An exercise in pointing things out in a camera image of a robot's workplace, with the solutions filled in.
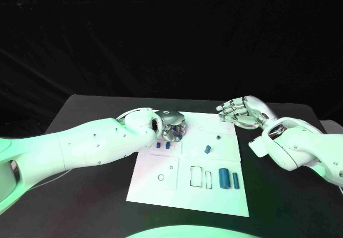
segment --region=blue block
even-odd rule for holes
[[[205,153],[208,154],[209,151],[210,151],[210,146],[208,145],[208,146],[206,146],[206,149],[205,149]]]
[[[219,169],[219,184],[220,188],[223,189],[231,188],[229,170],[226,168]]]
[[[239,184],[238,184],[238,173],[232,173],[232,176],[233,176],[233,186],[235,186],[235,189],[239,189]]]

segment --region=paper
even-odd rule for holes
[[[170,142],[170,150],[159,138],[160,149],[153,145],[138,153],[127,201],[248,217],[235,126],[220,122],[216,114],[180,113],[186,118],[186,135],[180,142]],[[200,173],[199,169],[193,171],[193,182],[199,185],[202,181],[200,187],[190,186],[192,167],[200,167]],[[239,189],[220,188],[220,168],[228,168],[231,180],[232,173],[238,173]]]

